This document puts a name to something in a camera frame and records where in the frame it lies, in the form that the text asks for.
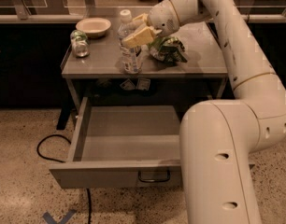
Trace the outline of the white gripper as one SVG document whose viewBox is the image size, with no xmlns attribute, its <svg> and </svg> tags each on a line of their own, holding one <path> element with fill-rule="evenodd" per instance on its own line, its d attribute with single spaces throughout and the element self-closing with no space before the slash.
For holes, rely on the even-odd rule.
<svg viewBox="0 0 286 224">
<path fill-rule="evenodd" d="M 149 44 L 157 36 L 172 35 L 179 30 L 178 15 L 170 0 L 154 6 L 149 14 L 142 13 L 132 18 L 132 24 L 141 26 L 122 40 L 122 44 L 129 49 Z"/>
</svg>

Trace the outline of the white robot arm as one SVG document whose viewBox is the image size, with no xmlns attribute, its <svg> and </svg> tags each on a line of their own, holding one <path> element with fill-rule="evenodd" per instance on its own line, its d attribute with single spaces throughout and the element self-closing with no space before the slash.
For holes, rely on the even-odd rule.
<svg viewBox="0 0 286 224">
<path fill-rule="evenodd" d="M 286 136 L 286 90 L 234 0 L 164 0 L 135 17 L 128 48 L 213 20 L 234 94 L 190 107 L 179 128 L 188 224 L 262 224 L 249 155 Z"/>
</svg>

